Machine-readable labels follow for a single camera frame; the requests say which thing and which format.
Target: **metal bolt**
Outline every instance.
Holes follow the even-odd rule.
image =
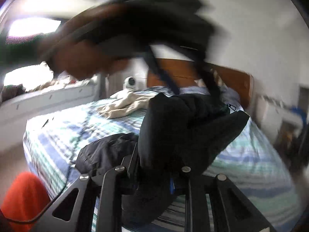
[[[265,229],[261,230],[260,232],[270,232],[270,228],[269,227],[265,228]]]
[[[80,179],[81,181],[86,181],[86,180],[89,179],[89,175],[87,175],[87,174],[82,174],[82,175],[79,177],[79,179]]]
[[[191,168],[184,166],[184,167],[181,168],[181,171],[183,171],[184,173],[189,173],[191,171]]]
[[[221,173],[221,174],[218,174],[217,176],[218,180],[220,181],[225,181],[227,179],[227,177],[225,176],[225,174]]]
[[[124,167],[124,166],[121,166],[121,165],[115,167],[115,170],[116,170],[117,172],[122,172],[124,169],[125,169],[125,167]]]

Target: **wooden headboard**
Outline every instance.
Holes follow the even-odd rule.
[[[161,67],[173,78],[178,87],[196,86],[195,80],[200,79],[192,69],[192,62],[176,59],[158,59]],[[215,74],[216,82],[222,80],[228,87],[234,89],[240,96],[240,103],[246,109],[251,100],[253,77],[245,72],[209,64]],[[156,75],[148,71],[147,87],[165,85]]]

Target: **bedsheet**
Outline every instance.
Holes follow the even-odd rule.
[[[171,95],[165,87],[147,90],[140,93],[163,92],[167,96]],[[242,109],[236,92],[229,88],[223,88],[222,91],[224,92],[223,101],[236,106],[237,110]],[[188,87],[182,88],[181,93],[207,94],[207,91],[200,87]],[[114,98],[108,98],[28,120],[24,134],[25,156],[31,171],[43,181],[51,197],[54,197],[64,186],[71,153],[74,153],[75,161],[81,148],[97,139],[117,133],[139,133],[146,110],[138,110],[118,119],[105,119],[97,113],[97,107],[114,100]],[[73,151],[83,126],[81,142]],[[304,210],[285,165],[251,118],[241,134],[204,172],[205,175],[210,176],[219,173],[227,175],[278,232],[291,231]],[[80,173],[73,169],[68,186],[79,175]],[[134,232],[183,231],[184,201],[184,197],[180,196],[151,224],[127,229]],[[95,231],[97,204],[92,224],[93,231]]]

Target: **orange cloth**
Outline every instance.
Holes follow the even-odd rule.
[[[50,202],[47,191],[37,176],[21,173],[6,193],[1,210],[5,217],[26,221],[34,218]],[[11,223],[15,232],[28,232],[32,224]]]

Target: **white camera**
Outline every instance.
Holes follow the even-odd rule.
[[[127,77],[123,83],[124,90],[136,90],[136,80],[134,77]]]

